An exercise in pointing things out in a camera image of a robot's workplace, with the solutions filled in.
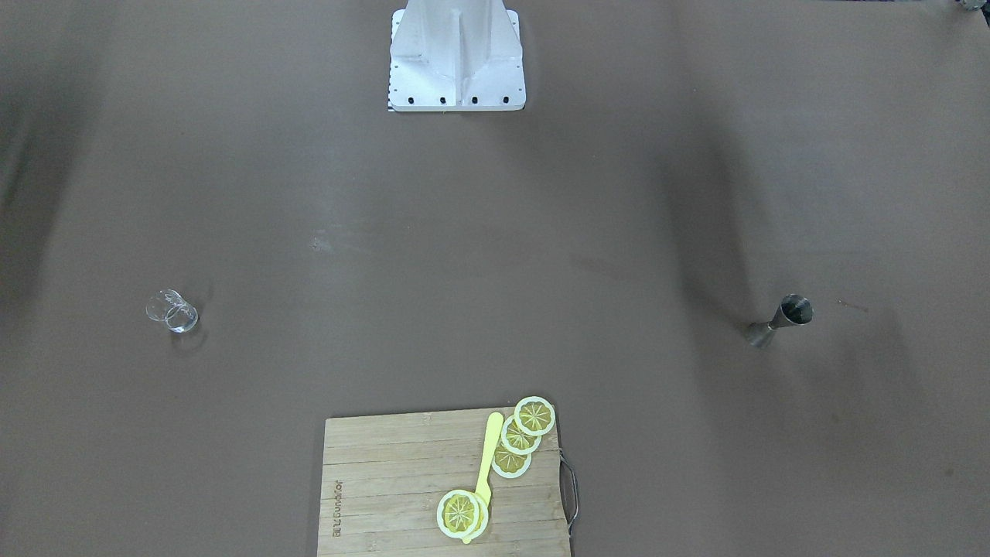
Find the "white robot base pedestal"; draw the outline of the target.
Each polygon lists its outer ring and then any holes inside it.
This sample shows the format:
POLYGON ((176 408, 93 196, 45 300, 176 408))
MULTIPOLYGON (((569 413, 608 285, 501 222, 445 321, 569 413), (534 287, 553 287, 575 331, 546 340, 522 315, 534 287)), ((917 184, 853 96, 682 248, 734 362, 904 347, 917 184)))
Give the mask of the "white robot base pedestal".
POLYGON ((527 104, 520 17, 502 1, 410 1, 391 15, 387 107, 519 111, 527 104))

